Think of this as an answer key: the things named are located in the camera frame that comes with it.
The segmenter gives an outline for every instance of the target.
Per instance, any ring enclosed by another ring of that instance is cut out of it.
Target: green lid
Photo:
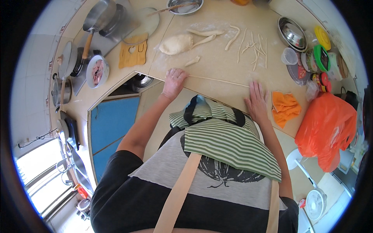
[[[316,45],[313,47],[313,56],[319,69],[323,72],[330,70],[330,61],[329,55],[326,52],[326,49],[322,45]]]

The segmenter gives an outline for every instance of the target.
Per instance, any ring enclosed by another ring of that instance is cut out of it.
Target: orange plastic bag
[[[314,99],[295,136],[304,157],[318,157],[324,172],[339,164],[339,149],[346,150],[356,133],[356,110],[346,101],[323,93]]]

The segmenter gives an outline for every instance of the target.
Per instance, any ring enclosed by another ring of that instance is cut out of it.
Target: window
[[[67,164],[56,167],[64,157],[60,140],[54,139],[16,161],[24,188],[41,217],[73,191],[65,184],[70,180],[67,174],[60,172],[66,170]]]

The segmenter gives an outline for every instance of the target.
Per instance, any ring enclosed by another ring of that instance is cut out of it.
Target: orange cloth
[[[282,129],[288,120],[297,117],[302,108],[294,98],[293,94],[282,94],[279,91],[272,91],[272,116],[273,120]]]

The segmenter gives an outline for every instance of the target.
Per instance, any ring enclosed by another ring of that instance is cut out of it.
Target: hand
[[[250,98],[245,98],[244,101],[249,115],[259,126],[269,122],[267,115],[268,96],[269,91],[267,91],[264,97],[261,84],[258,84],[256,81],[250,83]]]
[[[162,94],[171,101],[176,99],[183,89],[184,80],[189,76],[185,70],[179,68],[169,69],[166,73],[166,80],[164,82]]]

